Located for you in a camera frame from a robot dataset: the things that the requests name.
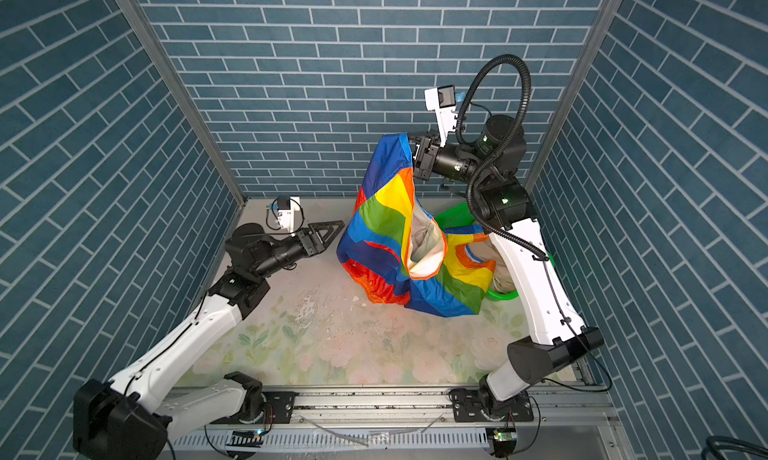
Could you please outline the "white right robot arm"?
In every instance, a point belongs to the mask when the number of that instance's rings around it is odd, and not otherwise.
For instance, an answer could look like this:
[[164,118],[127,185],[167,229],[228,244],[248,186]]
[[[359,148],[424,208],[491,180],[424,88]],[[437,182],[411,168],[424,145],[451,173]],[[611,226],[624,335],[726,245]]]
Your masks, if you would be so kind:
[[418,178],[441,175],[467,186],[467,205],[488,234],[515,285],[529,333],[510,343],[507,358],[480,382],[478,395],[491,415],[523,398],[531,386],[603,345],[571,304],[545,250],[541,226],[515,174],[526,152],[519,117],[490,116],[468,144],[438,131],[411,134]]

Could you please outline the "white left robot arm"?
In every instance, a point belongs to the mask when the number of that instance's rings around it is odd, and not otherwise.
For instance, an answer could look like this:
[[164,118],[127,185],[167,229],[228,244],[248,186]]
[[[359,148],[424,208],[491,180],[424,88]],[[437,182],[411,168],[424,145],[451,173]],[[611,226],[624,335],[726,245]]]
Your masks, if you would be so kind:
[[199,305],[154,347],[106,381],[91,379],[73,397],[73,447],[89,459],[155,459],[172,442],[221,418],[269,427],[274,410],[263,384],[234,371],[210,387],[166,397],[217,340],[267,295],[271,275],[330,248],[341,220],[272,235],[243,224],[226,241],[231,263]]

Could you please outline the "rainbow striped shorts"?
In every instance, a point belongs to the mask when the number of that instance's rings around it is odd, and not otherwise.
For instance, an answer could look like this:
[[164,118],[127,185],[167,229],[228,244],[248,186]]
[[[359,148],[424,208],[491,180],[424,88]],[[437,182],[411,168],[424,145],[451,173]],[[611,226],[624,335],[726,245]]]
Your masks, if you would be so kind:
[[373,303],[440,317],[479,313],[496,263],[470,247],[488,235],[473,224],[441,228],[415,196],[408,138],[378,142],[336,254]]

